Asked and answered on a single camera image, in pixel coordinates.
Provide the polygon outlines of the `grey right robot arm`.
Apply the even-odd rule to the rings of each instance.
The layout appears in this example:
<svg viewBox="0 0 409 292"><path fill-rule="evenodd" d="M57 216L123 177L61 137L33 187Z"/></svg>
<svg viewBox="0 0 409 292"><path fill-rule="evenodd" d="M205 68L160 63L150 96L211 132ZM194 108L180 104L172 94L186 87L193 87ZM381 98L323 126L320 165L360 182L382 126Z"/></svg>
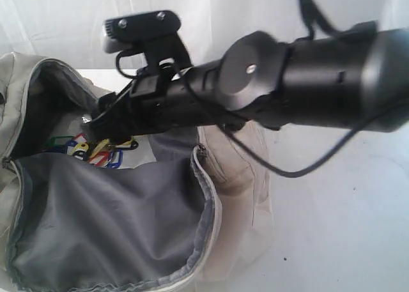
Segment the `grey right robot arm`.
<svg viewBox="0 0 409 292"><path fill-rule="evenodd" d="M90 141L255 121L393 132L408 121L408 30L378 31L374 22L321 40L281 43L256 31L220 60L161 66L99 103L82 131Z"/></svg>

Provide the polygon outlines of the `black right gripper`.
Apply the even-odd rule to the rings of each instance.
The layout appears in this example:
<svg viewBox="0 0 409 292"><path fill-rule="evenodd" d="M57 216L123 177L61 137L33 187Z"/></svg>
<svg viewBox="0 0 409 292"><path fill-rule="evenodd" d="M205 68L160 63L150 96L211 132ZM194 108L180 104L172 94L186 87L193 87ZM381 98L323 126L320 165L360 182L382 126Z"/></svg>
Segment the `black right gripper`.
<svg viewBox="0 0 409 292"><path fill-rule="evenodd" d="M81 125L93 142L126 142L132 135L159 134L174 128L198 127L205 115L174 71L131 81L120 93L111 92L97 102L96 118Z"/></svg>

